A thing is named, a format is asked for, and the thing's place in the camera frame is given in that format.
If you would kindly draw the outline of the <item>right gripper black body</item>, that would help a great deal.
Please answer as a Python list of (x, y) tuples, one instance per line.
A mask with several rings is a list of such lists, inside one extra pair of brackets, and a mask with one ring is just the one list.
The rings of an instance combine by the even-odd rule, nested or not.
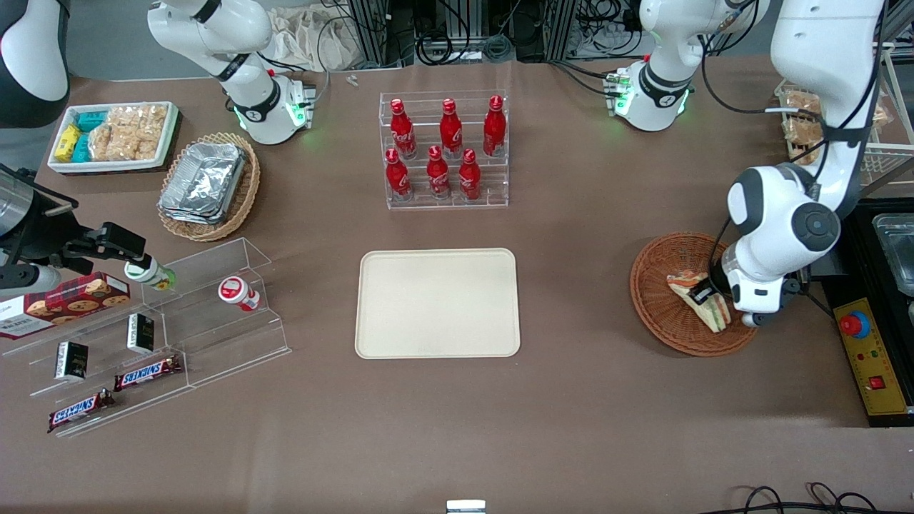
[(92, 271), (94, 264), (81, 255), (71, 256), (66, 248), (72, 241), (83, 241), (91, 228), (82, 226), (73, 212), (48, 217), (45, 211), (55, 203), (33, 192), (26, 217), (14, 228), (14, 248), (19, 250), (16, 263), (65, 268), (71, 271)]

